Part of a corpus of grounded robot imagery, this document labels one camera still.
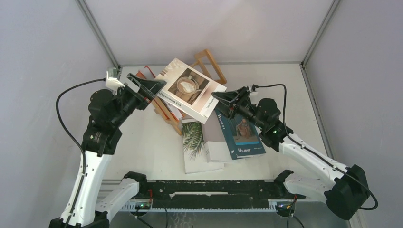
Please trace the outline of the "wooden book rack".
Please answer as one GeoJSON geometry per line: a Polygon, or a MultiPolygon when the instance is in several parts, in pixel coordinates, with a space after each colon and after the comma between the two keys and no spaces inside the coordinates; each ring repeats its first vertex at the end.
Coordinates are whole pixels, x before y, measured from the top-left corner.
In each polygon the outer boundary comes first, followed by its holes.
{"type": "MultiPolygon", "coordinates": [[[[221,85],[225,85],[227,83],[227,79],[225,78],[222,70],[220,69],[218,63],[216,62],[215,58],[208,49],[205,49],[195,54],[194,58],[195,61],[189,66],[200,71],[202,74],[220,83],[221,85]]],[[[167,124],[171,125],[179,135],[181,135],[182,134],[182,131],[180,130],[181,120],[176,121],[174,116],[168,111],[168,109],[164,106],[161,100],[162,99],[159,98],[159,96],[157,96],[154,99],[153,105],[155,107],[155,112],[158,113],[167,124]]],[[[181,112],[183,114],[183,118],[191,117],[188,114],[184,113],[183,111],[181,112]]]]}

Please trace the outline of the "orange cover book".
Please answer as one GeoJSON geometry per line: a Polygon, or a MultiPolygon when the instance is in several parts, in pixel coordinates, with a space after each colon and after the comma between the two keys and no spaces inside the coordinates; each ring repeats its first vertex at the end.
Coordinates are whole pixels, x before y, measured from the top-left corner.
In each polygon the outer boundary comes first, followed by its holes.
{"type": "MultiPolygon", "coordinates": [[[[152,72],[149,66],[145,66],[144,68],[141,68],[138,70],[138,73],[136,74],[137,77],[142,77],[147,80],[154,80],[156,75],[152,72]]],[[[173,106],[170,103],[167,103],[164,100],[161,100],[161,102],[164,104],[164,106],[168,109],[168,111],[174,116],[176,121],[180,121],[183,118],[182,112],[173,106]]]]}

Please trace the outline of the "coffee cover white book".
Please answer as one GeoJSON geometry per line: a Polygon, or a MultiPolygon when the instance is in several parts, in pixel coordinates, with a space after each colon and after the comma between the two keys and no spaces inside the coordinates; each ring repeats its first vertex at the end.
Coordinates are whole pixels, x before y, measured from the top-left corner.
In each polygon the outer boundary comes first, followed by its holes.
{"type": "Polygon", "coordinates": [[[172,104],[195,120],[205,124],[218,100],[213,92],[225,92],[224,85],[205,76],[200,71],[175,58],[156,77],[166,85],[159,98],[172,104]]]}

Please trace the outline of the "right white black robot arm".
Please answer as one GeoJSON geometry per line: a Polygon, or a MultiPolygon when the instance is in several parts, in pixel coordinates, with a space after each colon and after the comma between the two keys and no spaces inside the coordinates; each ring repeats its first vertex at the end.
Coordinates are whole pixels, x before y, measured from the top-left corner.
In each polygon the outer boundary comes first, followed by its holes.
{"type": "Polygon", "coordinates": [[[275,193],[282,198],[290,194],[323,202],[343,220],[350,220],[373,193],[365,171],[358,165],[348,167],[315,150],[280,120],[285,112],[274,99],[263,98],[252,104],[247,87],[228,92],[213,92],[218,111],[226,118],[240,115],[260,129],[261,141],[276,152],[289,156],[316,175],[309,178],[284,170],[276,177],[275,193]]]}

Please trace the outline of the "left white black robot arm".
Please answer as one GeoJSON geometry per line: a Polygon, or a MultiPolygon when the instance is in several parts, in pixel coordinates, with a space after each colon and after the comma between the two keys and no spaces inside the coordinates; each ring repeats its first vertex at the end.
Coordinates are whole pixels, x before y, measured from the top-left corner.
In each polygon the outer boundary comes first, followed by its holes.
{"type": "Polygon", "coordinates": [[[128,74],[129,83],[106,75],[105,89],[90,97],[89,123],[77,146],[81,151],[77,178],[60,215],[51,228],[107,228],[131,198],[143,198],[149,191],[147,177],[130,171],[119,186],[97,201],[102,180],[122,136],[120,126],[135,111],[144,110],[166,85],[163,80],[147,80],[128,74]]]}

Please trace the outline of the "teal Humor book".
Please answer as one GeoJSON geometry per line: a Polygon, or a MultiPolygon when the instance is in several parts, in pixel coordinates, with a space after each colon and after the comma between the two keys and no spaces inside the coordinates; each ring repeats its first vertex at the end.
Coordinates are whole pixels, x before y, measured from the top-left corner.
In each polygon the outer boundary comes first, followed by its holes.
{"type": "Polygon", "coordinates": [[[240,114],[227,118],[214,110],[224,139],[233,160],[252,158],[266,154],[256,127],[240,114]]]}

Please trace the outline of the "grey white notebook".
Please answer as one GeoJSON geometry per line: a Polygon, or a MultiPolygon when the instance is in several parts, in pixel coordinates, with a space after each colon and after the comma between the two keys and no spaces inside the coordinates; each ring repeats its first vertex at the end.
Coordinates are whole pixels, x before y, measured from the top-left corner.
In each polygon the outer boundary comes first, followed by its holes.
{"type": "Polygon", "coordinates": [[[231,163],[233,162],[226,140],[224,138],[218,117],[212,113],[202,125],[204,145],[206,146],[207,161],[231,163]]]}

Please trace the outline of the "palm leaf white book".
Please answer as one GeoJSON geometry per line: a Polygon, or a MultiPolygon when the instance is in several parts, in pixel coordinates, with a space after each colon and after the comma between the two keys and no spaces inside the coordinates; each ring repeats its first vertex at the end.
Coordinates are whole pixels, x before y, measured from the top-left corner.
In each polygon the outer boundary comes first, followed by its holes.
{"type": "Polygon", "coordinates": [[[209,163],[207,161],[202,123],[195,119],[184,119],[181,125],[185,174],[224,169],[224,164],[222,163],[209,163]]]}

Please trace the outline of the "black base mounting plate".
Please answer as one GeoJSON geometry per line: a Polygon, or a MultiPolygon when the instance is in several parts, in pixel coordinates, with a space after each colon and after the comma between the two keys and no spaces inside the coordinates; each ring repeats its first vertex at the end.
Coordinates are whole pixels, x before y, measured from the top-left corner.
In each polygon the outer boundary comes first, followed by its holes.
{"type": "Polygon", "coordinates": [[[149,180],[137,197],[170,210],[241,210],[268,209],[271,200],[293,200],[295,195],[274,180],[149,180]]]}

